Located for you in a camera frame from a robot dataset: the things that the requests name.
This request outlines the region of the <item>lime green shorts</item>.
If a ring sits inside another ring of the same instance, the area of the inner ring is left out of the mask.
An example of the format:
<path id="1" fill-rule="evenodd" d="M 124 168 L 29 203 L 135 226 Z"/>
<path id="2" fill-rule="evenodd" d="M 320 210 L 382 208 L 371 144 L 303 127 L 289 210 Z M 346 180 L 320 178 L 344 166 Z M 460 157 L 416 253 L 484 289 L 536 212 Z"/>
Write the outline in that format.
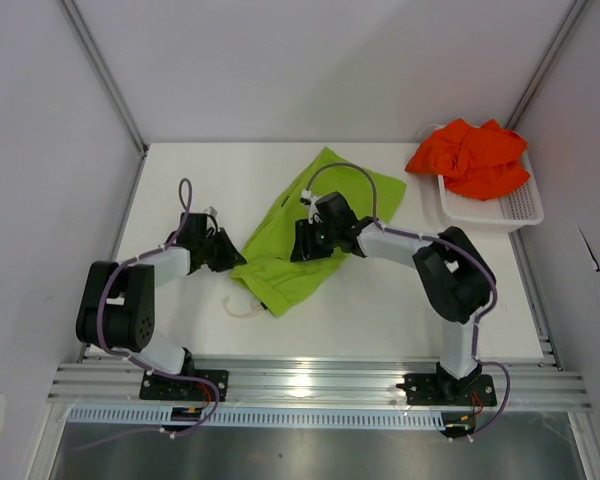
<path id="1" fill-rule="evenodd" d="M 402 203 L 406 184 L 372 170 L 361 173 L 325 147 L 275 200 L 246 242 L 246 263 L 229 277 L 279 317 L 308 299 L 347 258 L 322 224 L 301 202 L 308 189 L 317 196 L 341 194 L 354 221 L 376 216 L 389 222 Z"/>

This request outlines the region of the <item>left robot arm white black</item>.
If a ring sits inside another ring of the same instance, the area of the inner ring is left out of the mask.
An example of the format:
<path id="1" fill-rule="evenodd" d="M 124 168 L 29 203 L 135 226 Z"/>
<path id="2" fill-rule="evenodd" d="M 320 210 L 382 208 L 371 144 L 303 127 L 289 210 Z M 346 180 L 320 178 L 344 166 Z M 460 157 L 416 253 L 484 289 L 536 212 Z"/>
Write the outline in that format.
<path id="1" fill-rule="evenodd" d="M 210 213 L 183 213 L 159 247 L 123 262 L 96 261 L 89 269 L 75 331 L 77 339 L 163 372 L 162 388 L 177 400 L 196 390 L 192 354 L 156 330 L 156 291 L 208 267 L 222 273 L 246 263 Z"/>

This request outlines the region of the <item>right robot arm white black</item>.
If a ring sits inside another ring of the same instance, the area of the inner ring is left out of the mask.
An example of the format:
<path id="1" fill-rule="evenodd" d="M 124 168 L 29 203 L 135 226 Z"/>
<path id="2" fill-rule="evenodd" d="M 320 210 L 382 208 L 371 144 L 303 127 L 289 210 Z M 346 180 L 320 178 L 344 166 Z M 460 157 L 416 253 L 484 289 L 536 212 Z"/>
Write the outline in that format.
<path id="1" fill-rule="evenodd" d="M 332 256 L 337 249 L 360 258 L 379 258 L 415 269 L 433 310 L 445 321 L 443 353 L 436 366 L 438 395 L 448 403 L 469 396 L 481 374 L 476 359 L 477 323 L 496 297 L 492 271 L 463 230 L 418 234 L 357 218 L 343 195 L 316 196 L 304 190 L 308 217 L 295 222 L 292 262 Z"/>

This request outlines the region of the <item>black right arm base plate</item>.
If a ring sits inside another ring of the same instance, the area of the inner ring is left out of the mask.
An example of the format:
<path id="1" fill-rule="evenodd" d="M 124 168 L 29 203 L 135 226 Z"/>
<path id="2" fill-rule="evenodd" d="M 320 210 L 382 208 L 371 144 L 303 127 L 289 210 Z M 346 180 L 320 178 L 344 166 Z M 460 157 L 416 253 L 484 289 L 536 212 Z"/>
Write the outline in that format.
<path id="1" fill-rule="evenodd" d="M 497 395 L 490 375 L 480 374 L 469 380 L 443 378 L 431 373 L 410 373 L 395 387 L 405 393 L 412 406 L 495 407 Z"/>

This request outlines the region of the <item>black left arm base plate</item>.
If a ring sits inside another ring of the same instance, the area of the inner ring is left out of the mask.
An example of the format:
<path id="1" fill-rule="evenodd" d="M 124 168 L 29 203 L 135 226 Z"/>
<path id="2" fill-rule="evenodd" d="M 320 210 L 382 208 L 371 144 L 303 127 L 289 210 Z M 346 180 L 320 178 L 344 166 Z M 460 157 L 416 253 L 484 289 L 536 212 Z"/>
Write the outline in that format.
<path id="1" fill-rule="evenodd" d="M 182 376 L 196 376 L 212 383 L 218 389 L 219 395 L 215 395 L 209 385 L 199 381 L 182 380 Z M 229 376 L 228 370 L 198 369 L 193 357 L 186 354 L 178 379 L 145 373 L 140 386 L 139 398 L 159 401 L 224 402 L 229 386 Z"/>

